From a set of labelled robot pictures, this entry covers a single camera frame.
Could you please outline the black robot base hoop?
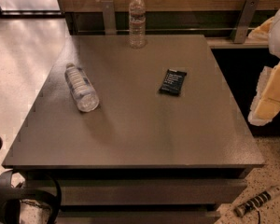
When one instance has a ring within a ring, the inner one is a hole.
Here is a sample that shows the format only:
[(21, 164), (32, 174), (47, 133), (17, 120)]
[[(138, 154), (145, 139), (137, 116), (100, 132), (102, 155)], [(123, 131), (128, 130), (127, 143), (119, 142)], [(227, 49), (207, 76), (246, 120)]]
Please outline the black robot base hoop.
[(47, 224), (54, 224), (62, 201), (62, 192), (58, 182), (50, 175), (46, 175), (54, 183), (55, 195), (40, 189), (13, 188), (11, 180), (14, 174), (13, 170), (0, 174), (0, 223), (20, 224), (21, 200), (34, 200), (50, 207), (51, 214)]

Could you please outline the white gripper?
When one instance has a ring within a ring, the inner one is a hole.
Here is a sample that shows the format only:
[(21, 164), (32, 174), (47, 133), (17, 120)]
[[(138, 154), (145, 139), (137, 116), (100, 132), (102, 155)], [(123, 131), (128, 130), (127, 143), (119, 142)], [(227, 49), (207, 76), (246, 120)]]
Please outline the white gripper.
[[(269, 39), (270, 53), (280, 59), (280, 8), (273, 18), (253, 29), (248, 38), (260, 41)], [(255, 126), (264, 126), (280, 112), (280, 62), (274, 68), (263, 68), (256, 92), (250, 106), (248, 122)]]

